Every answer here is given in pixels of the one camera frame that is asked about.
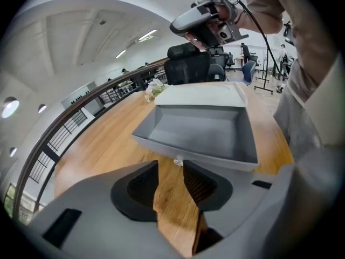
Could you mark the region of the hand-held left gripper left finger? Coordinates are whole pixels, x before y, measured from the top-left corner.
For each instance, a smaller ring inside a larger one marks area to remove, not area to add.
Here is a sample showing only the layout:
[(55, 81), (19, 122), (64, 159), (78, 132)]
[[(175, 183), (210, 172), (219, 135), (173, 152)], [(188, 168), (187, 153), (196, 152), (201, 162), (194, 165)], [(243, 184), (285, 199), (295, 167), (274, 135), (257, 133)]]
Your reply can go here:
[(158, 161), (145, 162), (114, 182), (111, 201), (119, 212), (133, 221), (156, 222), (154, 197), (158, 184)]

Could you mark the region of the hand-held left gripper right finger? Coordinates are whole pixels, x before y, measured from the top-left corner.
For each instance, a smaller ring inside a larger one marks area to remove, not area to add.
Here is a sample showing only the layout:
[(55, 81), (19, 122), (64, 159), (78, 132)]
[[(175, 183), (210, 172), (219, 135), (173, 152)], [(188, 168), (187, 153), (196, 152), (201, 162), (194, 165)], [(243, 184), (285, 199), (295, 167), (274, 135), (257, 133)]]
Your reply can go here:
[(221, 209), (233, 193), (229, 180), (189, 160), (183, 161), (183, 181), (201, 212)]

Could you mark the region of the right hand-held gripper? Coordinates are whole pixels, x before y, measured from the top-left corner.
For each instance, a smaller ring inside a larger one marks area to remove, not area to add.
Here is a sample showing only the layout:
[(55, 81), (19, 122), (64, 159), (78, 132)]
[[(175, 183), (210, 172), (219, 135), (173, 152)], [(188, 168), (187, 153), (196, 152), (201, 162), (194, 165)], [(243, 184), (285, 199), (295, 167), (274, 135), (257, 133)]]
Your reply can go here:
[(191, 27), (193, 24), (196, 24), (198, 21), (205, 20), (206, 17), (209, 16), (208, 12), (205, 10), (204, 7), (211, 4), (224, 5), (231, 10), (230, 23), (234, 33), (234, 40), (229, 43), (243, 40), (249, 37), (248, 35), (241, 34), (239, 28), (237, 27), (239, 13), (238, 9), (236, 8), (236, 5), (233, 2), (231, 2), (231, 0), (195, 1), (191, 4), (191, 8), (188, 11), (175, 18), (175, 20), (170, 24), (170, 30), (174, 34), (184, 37), (183, 35), (189, 27)]

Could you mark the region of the person's right hand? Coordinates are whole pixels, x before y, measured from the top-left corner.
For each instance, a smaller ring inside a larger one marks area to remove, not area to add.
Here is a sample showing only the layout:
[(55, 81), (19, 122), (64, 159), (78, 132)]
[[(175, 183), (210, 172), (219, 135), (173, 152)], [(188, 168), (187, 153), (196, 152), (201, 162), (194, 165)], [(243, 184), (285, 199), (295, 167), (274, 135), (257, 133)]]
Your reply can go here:
[(233, 41), (231, 10), (219, 4), (207, 5), (204, 8), (209, 16), (189, 27), (183, 35), (184, 38), (202, 50)]

